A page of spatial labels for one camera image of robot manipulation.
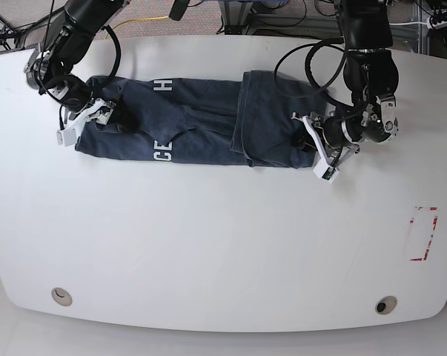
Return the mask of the dark blue T-shirt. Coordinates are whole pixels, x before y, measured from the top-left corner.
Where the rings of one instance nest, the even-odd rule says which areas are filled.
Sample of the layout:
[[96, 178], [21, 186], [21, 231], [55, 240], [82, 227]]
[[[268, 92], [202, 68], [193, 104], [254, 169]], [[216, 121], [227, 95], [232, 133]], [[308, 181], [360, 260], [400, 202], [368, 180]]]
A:
[[88, 122], [75, 149], [90, 156], [197, 165], [307, 168], [293, 113], [325, 113], [324, 99], [294, 79], [252, 70], [239, 81], [115, 78], [100, 95], [116, 108], [106, 125]]

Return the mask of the black tripod stand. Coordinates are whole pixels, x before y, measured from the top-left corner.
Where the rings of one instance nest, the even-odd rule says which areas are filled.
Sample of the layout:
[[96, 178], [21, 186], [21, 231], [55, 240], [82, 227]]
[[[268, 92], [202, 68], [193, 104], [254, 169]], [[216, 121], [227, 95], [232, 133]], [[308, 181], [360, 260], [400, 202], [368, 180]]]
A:
[[65, 1], [0, 0], [0, 35], [18, 35], [0, 39], [0, 52], [22, 49], [40, 42], [45, 34], [50, 11], [58, 11]]

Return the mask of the red tape rectangle marking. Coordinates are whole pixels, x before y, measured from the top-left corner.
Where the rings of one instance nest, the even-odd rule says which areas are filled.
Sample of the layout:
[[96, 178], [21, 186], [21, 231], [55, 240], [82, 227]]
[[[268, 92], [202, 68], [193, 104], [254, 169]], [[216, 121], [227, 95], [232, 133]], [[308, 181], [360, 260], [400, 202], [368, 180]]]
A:
[[426, 261], [437, 226], [439, 208], [416, 207], [408, 227], [406, 254], [409, 261]]

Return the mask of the black cylinder on floor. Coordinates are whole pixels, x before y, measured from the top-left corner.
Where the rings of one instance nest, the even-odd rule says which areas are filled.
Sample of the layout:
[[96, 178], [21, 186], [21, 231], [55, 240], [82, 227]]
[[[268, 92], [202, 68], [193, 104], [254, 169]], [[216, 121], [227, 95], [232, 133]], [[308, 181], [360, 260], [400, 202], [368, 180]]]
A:
[[175, 22], [180, 21], [187, 10], [189, 3], [190, 0], [174, 0], [168, 17]]

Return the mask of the white power strip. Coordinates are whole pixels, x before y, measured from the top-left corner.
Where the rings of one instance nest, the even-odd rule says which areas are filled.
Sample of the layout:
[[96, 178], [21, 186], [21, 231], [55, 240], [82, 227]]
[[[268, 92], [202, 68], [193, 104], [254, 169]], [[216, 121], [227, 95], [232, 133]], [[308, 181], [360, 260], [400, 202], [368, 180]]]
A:
[[435, 30], [447, 27], [447, 9], [434, 12], [427, 21], [427, 27]]

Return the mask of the aluminium frame base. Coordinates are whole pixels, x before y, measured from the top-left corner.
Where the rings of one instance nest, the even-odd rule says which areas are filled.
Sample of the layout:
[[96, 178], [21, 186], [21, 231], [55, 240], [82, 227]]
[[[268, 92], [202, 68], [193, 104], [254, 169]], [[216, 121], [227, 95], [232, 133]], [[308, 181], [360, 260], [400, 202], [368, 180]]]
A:
[[250, 27], [248, 16], [254, 4], [254, 1], [218, 1], [221, 32], [225, 35], [247, 35]]

